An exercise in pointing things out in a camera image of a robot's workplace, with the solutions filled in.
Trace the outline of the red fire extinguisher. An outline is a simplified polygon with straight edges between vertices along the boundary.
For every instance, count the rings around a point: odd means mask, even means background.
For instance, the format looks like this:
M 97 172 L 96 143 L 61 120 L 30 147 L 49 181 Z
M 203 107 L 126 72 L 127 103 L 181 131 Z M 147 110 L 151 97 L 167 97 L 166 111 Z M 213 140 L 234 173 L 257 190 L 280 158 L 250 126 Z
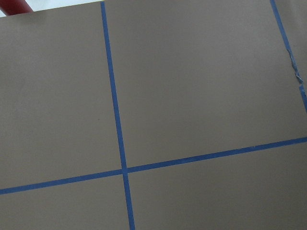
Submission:
M 6 16 L 33 12 L 25 0 L 0 0 L 0 10 Z

